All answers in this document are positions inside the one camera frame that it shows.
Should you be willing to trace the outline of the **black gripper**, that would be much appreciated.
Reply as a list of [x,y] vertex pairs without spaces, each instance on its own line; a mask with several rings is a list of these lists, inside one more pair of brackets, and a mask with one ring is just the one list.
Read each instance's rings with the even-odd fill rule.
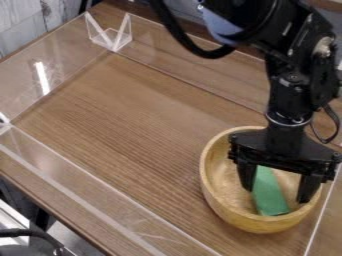
[[307,136],[311,116],[266,118],[264,128],[243,128],[228,135],[228,158],[236,164],[242,187],[252,191],[258,166],[292,172],[300,175],[296,201],[307,203],[321,183],[335,178],[342,158]]

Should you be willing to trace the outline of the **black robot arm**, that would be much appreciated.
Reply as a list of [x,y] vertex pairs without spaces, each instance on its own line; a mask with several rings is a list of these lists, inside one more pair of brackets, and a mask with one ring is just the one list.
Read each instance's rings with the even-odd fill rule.
[[214,38],[230,47],[251,45],[264,54],[267,127],[228,135],[242,187],[256,188],[259,165],[294,172],[300,175],[296,201],[307,203],[342,162],[326,147],[330,140],[304,132],[315,112],[338,118],[330,107],[342,88],[333,25],[299,0],[202,0],[200,5]]

